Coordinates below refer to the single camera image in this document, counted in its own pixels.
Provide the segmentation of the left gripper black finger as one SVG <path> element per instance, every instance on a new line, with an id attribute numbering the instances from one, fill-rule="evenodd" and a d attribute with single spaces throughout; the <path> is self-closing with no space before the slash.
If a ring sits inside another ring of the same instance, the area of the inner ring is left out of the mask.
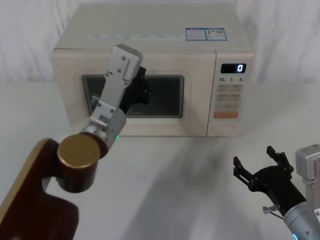
<path id="1" fill-rule="evenodd" d="M 149 83 L 146 81 L 144 83 L 144 92 L 143 92 L 143 103 L 144 104 L 149 103 L 151 95 L 152 95 L 152 92 L 150 90 Z"/>
<path id="2" fill-rule="evenodd" d="M 138 83 L 146 83 L 146 77 L 145 77 L 145 74 L 146 74 L 146 69 L 142 66 L 139 67 L 138 69 L 138 72 L 137 72 L 137 82 Z"/>

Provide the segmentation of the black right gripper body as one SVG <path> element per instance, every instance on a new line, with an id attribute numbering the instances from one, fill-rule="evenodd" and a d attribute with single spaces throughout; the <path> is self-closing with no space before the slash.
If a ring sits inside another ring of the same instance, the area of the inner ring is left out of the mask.
<path id="1" fill-rule="evenodd" d="M 294 206 L 306 202 L 306 198 L 291 182 L 294 168 L 273 165 L 248 175 L 248 188 L 252 192 L 266 194 L 284 216 Z"/>

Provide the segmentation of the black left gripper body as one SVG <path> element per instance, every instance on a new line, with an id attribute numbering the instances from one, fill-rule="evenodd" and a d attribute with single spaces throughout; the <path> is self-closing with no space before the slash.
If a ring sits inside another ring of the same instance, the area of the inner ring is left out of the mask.
<path id="1" fill-rule="evenodd" d="M 127 113 L 130 107 L 138 100 L 143 97 L 145 83 L 137 82 L 137 74 L 132 79 L 129 86 L 125 88 L 123 97 L 120 101 L 119 108 Z"/>

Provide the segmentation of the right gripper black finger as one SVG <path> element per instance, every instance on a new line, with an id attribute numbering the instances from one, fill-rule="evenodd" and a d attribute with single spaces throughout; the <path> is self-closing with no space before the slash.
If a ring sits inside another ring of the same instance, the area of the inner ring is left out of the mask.
<path id="1" fill-rule="evenodd" d="M 233 158 L 233 165 L 233 175 L 252 190 L 253 175 L 243 167 L 237 156 Z"/>
<path id="2" fill-rule="evenodd" d="M 275 149 L 269 145 L 266 149 L 266 153 L 277 163 L 277 166 L 280 167 L 280 169 L 282 169 L 284 172 L 290 175 L 294 171 L 293 166 L 290 165 L 284 152 L 276 152 Z"/>

